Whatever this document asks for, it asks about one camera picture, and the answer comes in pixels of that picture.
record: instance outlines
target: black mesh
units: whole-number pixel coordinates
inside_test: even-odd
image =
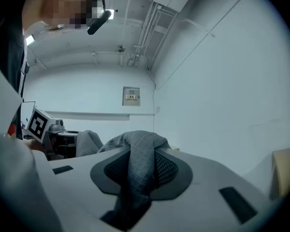
[[[155,152],[154,178],[156,189],[174,180],[177,173],[178,166],[174,162]]]
[[[121,186],[127,181],[129,157],[130,151],[112,161],[104,168],[106,176]]]
[[[130,151],[104,168],[106,176],[121,186],[127,181],[129,157]],[[155,152],[154,179],[156,189],[174,180],[177,173],[178,166],[174,162]]]

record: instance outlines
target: person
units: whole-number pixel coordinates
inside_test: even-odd
[[[21,69],[26,64],[25,34],[36,22],[51,26],[74,25],[76,28],[90,19],[93,0],[0,0],[0,69],[16,92],[21,84]],[[23,139],[20,107],[9,133]],[[30,148],[37,143],[26,141]]]

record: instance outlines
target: red object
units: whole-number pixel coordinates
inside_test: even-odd
[[[10,136],[12,136],[14,133],[16,133],[16,125],[11,124],[10,127],[9,127],[9,129],[8,129],[8,134]]]

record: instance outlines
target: headset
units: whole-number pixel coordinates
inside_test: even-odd
[[[95,19],[89,26],[87,33],[94,34],[111,17],[112,12],[105,10],[105,0],[102,0],[103,12],[99,18]]]

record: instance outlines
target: white ceiling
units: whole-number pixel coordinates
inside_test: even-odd
[[[95,64],[91,52],[96,52],[98,65],[119,65],[120,56],[117,46],[124,44],[123,64],[127,65],[130,55],[135,53],[133,46],[138,44],[141,25],[145,20],[151,1],[131,0],[128,20],[126,25],[125,39],[121,42],[123,33],[123,21],[128,0],[105,0],[106,8],[118,10],[114,20],[109,20],[94,35],[87,34],[87,28],[66,29],[62,32],[48,32],[44,30],[44,23],[37,23],[27,31],[27,35],[33,34],[35,42],[29,45],[28,63],[31,67],[40,69],[46,67],[62,67],[77,64]],[[166,31],[171,18],[162,15],[157,31],[154,32],[146,57],[140,58],[138,68],[146,68],[160,43],[163,33]]]

